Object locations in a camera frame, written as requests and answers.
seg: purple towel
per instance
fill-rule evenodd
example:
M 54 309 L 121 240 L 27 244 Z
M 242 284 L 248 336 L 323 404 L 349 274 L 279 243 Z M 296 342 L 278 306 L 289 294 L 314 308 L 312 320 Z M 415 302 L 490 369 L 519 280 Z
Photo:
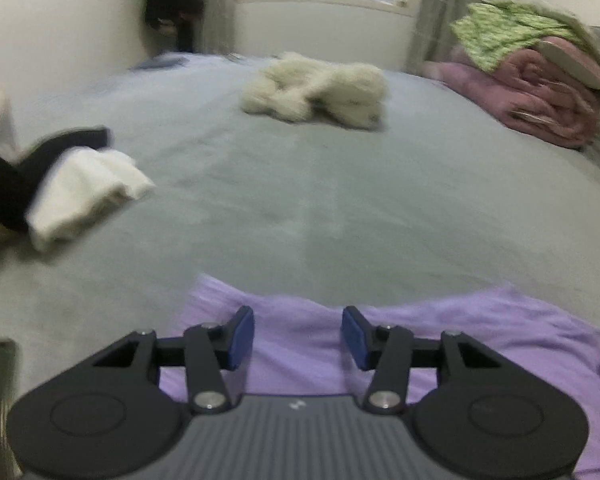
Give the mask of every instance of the purple towel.
M 192 291 L 174 334 L 205 321 L 227 321 L 251 306 L 256 332 L 251 361 L 231 374 L 230 389 L 250 394 L 334 395 L 364 392 L 360 372 L 340 338 L 340 308 L 288 296 L 246 294 L 208 276 Z M 579 478 L 600 480 L 600 330 L 544 301 L 503 286 L 468 296 L 393 308 L 361 308 L 371 323 L 401 324 L 416 336 L 466 332 L 576 399 L 589 418 L 590 437 L 577 466 Z M 161 388 L 186 399 L 184 373 L 163 371 Z M 414 370 L 409 401 L 436 386 L 431 370 Z

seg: white plush toy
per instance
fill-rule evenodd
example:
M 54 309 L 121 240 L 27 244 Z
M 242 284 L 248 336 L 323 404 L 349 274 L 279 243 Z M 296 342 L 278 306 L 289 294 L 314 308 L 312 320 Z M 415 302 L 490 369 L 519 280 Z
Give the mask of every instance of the white plush toy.
M 330 64 L 284 54 L 260 71 L 242 93 L 242 110 L 282 121 L 309 121 L 325 110 L 350 128 L 378 126 L 387 94 L 382 71 L 372 65 Z

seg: bed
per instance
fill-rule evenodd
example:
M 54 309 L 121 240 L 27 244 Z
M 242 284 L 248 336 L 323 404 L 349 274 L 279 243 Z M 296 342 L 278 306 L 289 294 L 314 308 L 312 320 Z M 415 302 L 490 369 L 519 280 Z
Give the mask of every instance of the bed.
M 402 73 L 379 132 L 248 116 L 263 63 L 191 56 L 15 107 L 23 146 L 105 124 L 157 184 L 51 254 L 0 252 L 21 392 L 131 330 L 164 333 L 201 272 L 331 305 L 511 282 L 600 325 L 600 169 L 581 153 Z

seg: gray curtain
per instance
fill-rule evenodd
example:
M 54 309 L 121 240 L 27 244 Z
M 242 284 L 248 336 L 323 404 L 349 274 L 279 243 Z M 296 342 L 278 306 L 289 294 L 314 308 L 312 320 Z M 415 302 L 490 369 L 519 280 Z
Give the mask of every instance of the gray curtain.
M 235 0 L 206 0 L 199 50 L 203 54 L 234 51 Z
M 466 5 L 478 0 L 421 0 L 407 56 L 406 72 L 417 74 L 427 60 L 448 59 L 456 44 L 449 24 L 466 14 Z

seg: pink blanket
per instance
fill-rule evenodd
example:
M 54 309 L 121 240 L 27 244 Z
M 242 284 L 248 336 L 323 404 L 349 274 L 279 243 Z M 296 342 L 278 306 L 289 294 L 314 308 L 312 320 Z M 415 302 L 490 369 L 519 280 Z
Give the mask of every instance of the pink blanket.
M 472 66 L 463 49 L 454 62 L 429 63 L 425 75 L 444 82 L 514 130 L 577 148 L 598 132 L 596 97 L 539 52 L 510 54 L 493 75 Z

